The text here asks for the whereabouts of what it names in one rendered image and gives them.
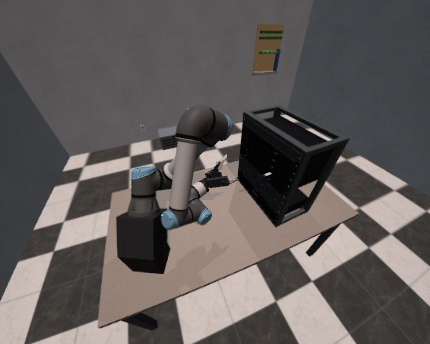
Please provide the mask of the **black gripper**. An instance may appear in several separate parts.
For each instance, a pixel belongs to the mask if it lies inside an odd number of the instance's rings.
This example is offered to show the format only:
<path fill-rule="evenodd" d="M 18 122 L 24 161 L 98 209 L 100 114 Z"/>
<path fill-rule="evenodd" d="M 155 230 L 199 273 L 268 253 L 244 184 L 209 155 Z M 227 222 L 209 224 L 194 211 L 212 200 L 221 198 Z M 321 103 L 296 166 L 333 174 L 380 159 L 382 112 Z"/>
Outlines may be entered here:
<path fill-rule="evenodd" d="M 218 171 L 223 168 L 223 163 L 225 163 L 225 160 L 227 159 L 227 155 L 228 154 L 226 154 L 220 161 L 217 162 L 217 165 L 214 167 L 214 169 L 210 170 L 211 172 L 209 171 L 209 172 L 207 172 L 205 174 L 206 177 L 204 179 L 202 179 L 202 180 L 199 181 L 199 182 L 201 182 L 205 186 L 207 192 L 209 191 L 209 188 L 208 188 L 209 186 L 207 184 L 207 179 L 209 179 L 209 178 L 215 178 L 215 177 L 221 177 L 222 176 L 222 172 L 218 172 Z M 238 179 L 230 179 L 229 182 L 231 184 L 231 183 L 233 183 L 233 182 L 235 182 L 237 180 Z"/>

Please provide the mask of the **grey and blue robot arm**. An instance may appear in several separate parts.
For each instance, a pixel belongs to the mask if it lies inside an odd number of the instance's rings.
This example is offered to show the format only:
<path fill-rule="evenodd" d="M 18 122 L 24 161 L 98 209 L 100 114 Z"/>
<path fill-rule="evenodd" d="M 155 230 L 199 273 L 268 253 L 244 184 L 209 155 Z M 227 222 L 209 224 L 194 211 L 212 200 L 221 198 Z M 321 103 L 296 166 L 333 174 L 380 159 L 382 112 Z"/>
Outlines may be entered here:
<path fill-rule="evenodd" d="M 231 119 L 223 112 L 205 105 L 190 107 L 177 126 L 177 150 L 172 162 L 162 169 L 148 166 L 132 170 L 128 215 L 148 217 L 158 214 L 156 191 L 171 189 L 169 210 L 161 215 L 165 229 L 177 229 L 196 221 L 200 225 L 208 223 L 212 213 L 199 200 L 207 190 L 201 182 L 192 185 L 195 161 L 208 147 L 228 139 L 231 132 Z"/>

